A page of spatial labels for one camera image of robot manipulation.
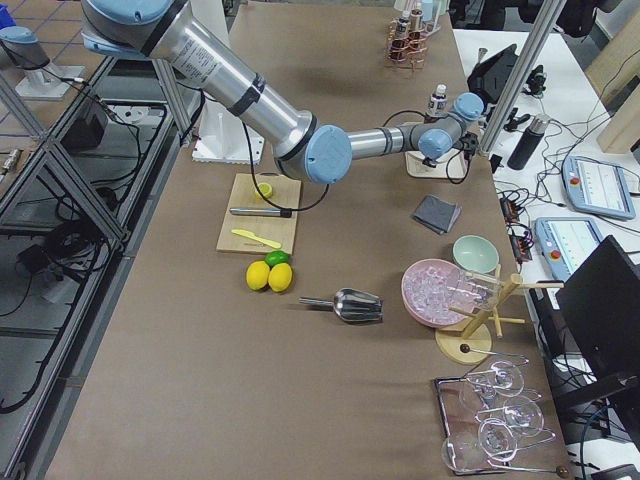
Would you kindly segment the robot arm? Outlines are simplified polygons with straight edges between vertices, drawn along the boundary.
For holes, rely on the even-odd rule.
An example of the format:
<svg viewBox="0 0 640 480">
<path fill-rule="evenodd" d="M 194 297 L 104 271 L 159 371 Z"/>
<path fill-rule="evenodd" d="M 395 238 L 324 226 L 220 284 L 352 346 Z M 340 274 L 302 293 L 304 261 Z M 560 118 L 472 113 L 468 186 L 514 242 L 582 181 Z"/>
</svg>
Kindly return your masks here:
<svg viewBox="0 0 640 480">
<path fill-rule="evenodd" d="M 199 22 L 187 1 L 84 1 L 81 6 L 86 26 L 99 39 L 168 61 L 264 137 L 280 172 L 291 179 L 334 184 L 357 159 L 405 151 L 436 160 L 484 109 L 481 98 L 467 92 L 433 123 L 345 132 L 295 109 Z"/>
<path fill-rule="evenodd" d="M 1 48 L 13 65 L 38 83 L 47 82 L 43 68 L 51 62 L 32 30 L 24 26 L 8 26 L 1 29 Z"/>
</svg>

